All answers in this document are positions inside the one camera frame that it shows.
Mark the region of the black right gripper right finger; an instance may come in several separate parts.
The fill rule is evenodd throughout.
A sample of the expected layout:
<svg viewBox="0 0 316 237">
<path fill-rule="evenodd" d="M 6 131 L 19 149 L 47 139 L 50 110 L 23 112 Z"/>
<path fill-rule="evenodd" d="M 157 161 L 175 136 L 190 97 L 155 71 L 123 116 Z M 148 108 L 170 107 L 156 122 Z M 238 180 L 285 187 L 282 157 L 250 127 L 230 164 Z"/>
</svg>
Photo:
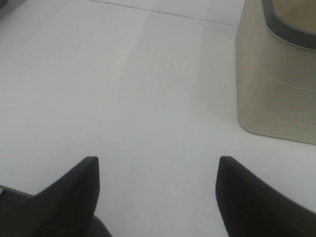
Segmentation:
<svg viewBox="0 0 316 237">
<path fill-rule="evenodd" d="M 316 214 L 259 179 L 233 157 L 219 159 L 216 200 L 230 237 L 314 237 Z"/>
</svg>

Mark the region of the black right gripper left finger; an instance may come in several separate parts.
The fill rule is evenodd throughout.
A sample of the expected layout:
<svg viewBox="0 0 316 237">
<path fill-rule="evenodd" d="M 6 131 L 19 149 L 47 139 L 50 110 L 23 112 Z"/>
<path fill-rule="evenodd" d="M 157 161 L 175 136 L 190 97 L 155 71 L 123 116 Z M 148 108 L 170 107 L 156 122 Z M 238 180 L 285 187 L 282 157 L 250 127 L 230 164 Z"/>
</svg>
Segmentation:
<svg viewBox="0 0 316 237">
<path fill-rule="evenodd" d="M 100 193 L 98 157 L 86 157 L 36 195 L 0 188 L 2 237 L 108 237 L 94 212 Z"/>
</svg>

